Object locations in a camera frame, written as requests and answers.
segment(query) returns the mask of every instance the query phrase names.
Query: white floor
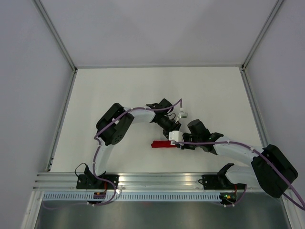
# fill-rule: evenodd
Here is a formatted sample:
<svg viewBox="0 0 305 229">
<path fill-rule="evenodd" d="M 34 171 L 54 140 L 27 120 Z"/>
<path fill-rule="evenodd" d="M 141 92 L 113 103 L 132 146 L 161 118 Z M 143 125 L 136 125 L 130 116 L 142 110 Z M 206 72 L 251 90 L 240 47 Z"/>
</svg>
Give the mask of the white floor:
<svg viewBox="0 0 305 229">
<path fill-rule="evenodd" d="M 92 162 L 95 125 L 113 103 L 137 107 L 163 98 L 183 98 L 188 117 L 182 131 L 199 118 L 210 132 L 261 145 L 237 67 L 79 69 L 51 171 L 73 172 Z M 201 149 L 151 148 L 153 140 L 165 140 L 157 124 L 132 125 L 115 146 L 107 172 L 217 172 L 234 162 Z"/>
</svg>

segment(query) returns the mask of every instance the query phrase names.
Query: metal corner post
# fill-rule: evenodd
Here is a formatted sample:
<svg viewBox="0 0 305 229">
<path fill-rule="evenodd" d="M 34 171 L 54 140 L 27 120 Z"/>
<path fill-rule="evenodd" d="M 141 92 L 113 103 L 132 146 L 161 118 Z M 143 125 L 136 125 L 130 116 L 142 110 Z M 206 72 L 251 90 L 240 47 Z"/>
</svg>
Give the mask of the metal corner post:
<svg viewBox="0 0 305 229">
<path fill-rule="evenodd" d="M 72 89 L 73 89 L 73 86 L 74 86 L 76 74 L 77 74 L 77 70 L 73 71 L 73 73 L 70 77 L 70 80 L 69 80 L 69 88 L 68 88 L 68 91 L 67 91 L 66 96 L 64 98 L 64 103 L 63 103 L 63 106 L 62 106 L 62 109 L 61 109 L 61 114 L 60 114 L 60 117 L 59 117 L 58 124 L 56 126 L 56 132 L 55 132 L 55 135 L 54 135 L 54 138 L 53 138 L 53 141 L 52 141 L 52 145 L 51 145 L 51 148 L 50 148 L 50 151 L 49 151 L 49 161 L 46 165 L 45 171 L 49 171 L 49 169 L 51 167 L 53 156 L 55 154 L 55 150 L 56 150 L 56 147 L 57 147 L 57 144 L 58 144 L 59 136 L 61 134 L 61 128 L 62 128 L 62 125 L 63 125 L 63 121 L 64 121 L 64 118 L 65 118 L 65 115 L 66 115 L 66 112 L 67 112 L 67 109 L 68 109 L 68 104 L 69 104 L 69 100 L 70 100 L 70 97 L 71 97 L 71 94 L 72 94 Z"/>
<path fill-rule="evenodd" d="M 254 42 L 253 46 L 251 47 L 251 49 L 250 49 L 250 51 L 249 51 L 249 53 L 248 53 L 248 55 L 247 55 L 247 57 L 246 57 L 246 59 L 245 59 L 245 61 L 243 63 L 243 68 L 244 69 L 248 66 L 250 60 L 252 59 L 252 57 L 253 57 L 256 49 L 257 49 L 257 47 L 259 46 L 260 42 L 262 41 L 262 39 L 266 35 L 268 29 L 270 28 L 271 23 L 274 21 L 276 15 L 278 14 L 281 6 L 284 3 L 284 1 L 285 0 L 277 0 L 275 5 L 273 6 L 273 8 L 272 8 L 272 10 L 271 10 L 271 12 L 270 12 L 266 22 L 264 23 L 261 31 L 259 32 L 257 38 L 255 39 L 255 42 Z"/>
<path fill-rule="evenodd" d="M 53 35 L 56 43 L 58 44 L 63 56 L 67 60 L 69 66 L 72 68 L 73 71 L 76 71 L 77 68 L 76 68 L 72 58 L 70 57 L 65 45 L 63 44 L 61 37 L 59 36 L 57 30 L 55 29 L 55 26 L 54 26 L 53 22 L 51 21 L 51 18 L 49 17 L 47 11 L 45 10 L 43 3 L 41 2 L 41 0 L 32 0 L 32 1 L 34 3 L 35 7 L 37 8 L 39 14 L 41 15 L 42 19 L 46 23 L 51 34 Z"/>
<path fill-rule="evenodd" d="M 257 106 L 257 102 L 255 100 L 253 90 L 250 85 L 250 81 L 249 81 L 248 76 L 247 76 L 245 70 L 243 69 L 243 67 L 239 67 L 239 70 L 240 70 L 240 73 L 242 76 L 244 88 L 245 88 L 247 96 L 248 96 L 249 104 L 250 104 L 250 107 L 251 107 L 251 110 L 253 113 L 253 117 L 255 120 L 256 128 L 257 128 L 262 146 L 266 147 L 268 145 L 267 133 L 266 133 L 266 130 L 264 127 L 264 123 L 263 123 L 261 114 L 260 114 L 258 106 Z"/>
</svg>

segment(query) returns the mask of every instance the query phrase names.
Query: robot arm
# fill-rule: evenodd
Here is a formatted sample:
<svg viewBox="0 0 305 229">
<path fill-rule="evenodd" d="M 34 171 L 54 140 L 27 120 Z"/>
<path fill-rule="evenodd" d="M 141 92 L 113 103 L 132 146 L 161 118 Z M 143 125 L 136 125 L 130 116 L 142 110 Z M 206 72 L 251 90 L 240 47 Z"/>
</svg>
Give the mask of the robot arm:
<svg viewBox="0 0 305 229">
<path fill-rule="evenodd" d="M 175 122 L 169 119 L 167 116 L 172 111 L 172 104 L 166 99 L 163 99 L 158 104 L 147 104 L 143 109 L 131 109 L 130 112 L 119 118 L 114 124 L 110 124 L 128 110 L 130 108 L 124 108 L 116 103 L 96 125 L 97 133 L 107 125 L 110 125 L 98 135 L 101 147 L 95 159 L 97 175 L 103 175 L 107 170 L 107 161 L 114 145 L 122 140 L 130 125 L 148 122 L 157 123 L 163 128 L 163 135 L 180 149 L 194 150 L 200 147 L 206 152 L 227 156 L 244 163 L 245 167 L 227 164 L 219 171 L 219 179 L 222 179 L 221 183 L 224 188 L 226 184 L 248 184 L 252 187 L 261 187 L 266 193 L 276 198 L 279 198 L 288 188 L 288 185 L 275 171 L 257 154 L 254 154 L 251 149 L 262 152 L 290 183 L 298 176 L 295 168 L 276 146 L 269 145 L 267 148 L 249 147 L 249 150 L 242 145 L 230 144 L 231 140 L 229 138 L 220 133 L 210 133 L 199 119 L 193 120 L 188 124 L 191 133 L 180 132 L 181 124 L 178 121 Z M 88 177 L 92 177 L 90 171 L 87 169 Z"/>
<path fill-rule="evenodd" d="M 221 183 L 224 186 L 239 183 L 247 184 L 251 187 L 261 187 L 272 197 L 281 197 L 288 185 L 265 160 L 255 153 L 255 150 L 262 152 L 261 154 L 268 158 L 289 183 L 292 183 L 298 177 L 296 169 L 280 149 L 274 145 L 268 145 L 266 148 L 250 147 L 232 141 L 220 133 L 211 134 L 199 119 L 191 121 L 188 128 L 190 134 L 180 131 L 170 132 L 169 140 L 173 141 L 180 149 L 194 150 L 196 147 L 200 147 L 206 152 L 227 156 L 246 165 L 245 167 L 234 164 L 225 165 L 218 177 L 218 179 L 222 179 Z"/>
<path fill-rule="evenodd" d="M 131 124 L 157 123 L 161 128 L 163 128 L 163 135 L 166 138 L 168 138 L 171 131 L 179 130 L 181 124 L 179 122 L 173 121 L 167 116 L 167 114 L 171 112 L 173 108 L 162 111 L 152 111 L 170 106 L 172 106 L 172 104 L 166 99 L 162 99 L 158 104 L 147 104 L 146 107 L 142 110 L 130 111 L 121 119 L 119 119 L 115 124 L 111 125 L 105 131 L 103 131 L 98 136 L 102 144 L 100 144 L 101 147 L 97 154 L 97 158 L 95 159 L 96 174 L 99 176 L 100 174 L 106 172 L 107 162 L 114 145 L 118 144 L 123 139 Z M 112 107 L 96 124 L 97 133 L 99 133 L 106 125 L 111 123 L 119 115 L 130 109 L 131 108 L 122 107 L 118 103 L 112 105 Z M 90 171 L 93 171 L 92 165 L 89 166 Z"/>
</svg>

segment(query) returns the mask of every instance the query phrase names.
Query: enclosure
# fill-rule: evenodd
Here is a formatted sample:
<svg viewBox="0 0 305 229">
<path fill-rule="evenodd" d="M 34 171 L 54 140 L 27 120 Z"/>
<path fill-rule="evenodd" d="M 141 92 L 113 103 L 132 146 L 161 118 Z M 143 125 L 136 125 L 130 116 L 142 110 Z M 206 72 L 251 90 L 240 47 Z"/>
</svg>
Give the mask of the enclosure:
<svg viewBox="0 0 305 229">
<path fill-rule="evenodd" d="M 305 196 L 304 1 L 18 0 L 0 9 L 3 228 L 305 228 L 302 210 L 261 188 L 218 206 L 230 190 L 198 180 L 243 164 L 152 148 L 166 140 L 156 124 L 132 125 L 112 151 L 114 203 L 83 205 L 94 191 L 76 189 L 74 174 L 92 163 L 95 125 L 112 104 L 182 98 L 181 131 L 200 119 L 238 142 L 278 146 Z"/>
</svg>

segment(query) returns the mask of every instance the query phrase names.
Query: red object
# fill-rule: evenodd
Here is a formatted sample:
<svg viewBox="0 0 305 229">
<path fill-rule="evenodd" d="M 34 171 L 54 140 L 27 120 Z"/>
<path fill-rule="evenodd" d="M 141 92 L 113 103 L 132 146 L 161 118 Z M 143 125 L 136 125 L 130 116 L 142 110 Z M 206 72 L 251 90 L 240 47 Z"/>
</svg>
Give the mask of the red object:
<svg viewBox="0 0 305 229">
<path fill-rule="evenodd" d="M 171 145 L 170 141 L 153 141 L 152 148 L 177 148 L 176 145 Z"/>
</svg>

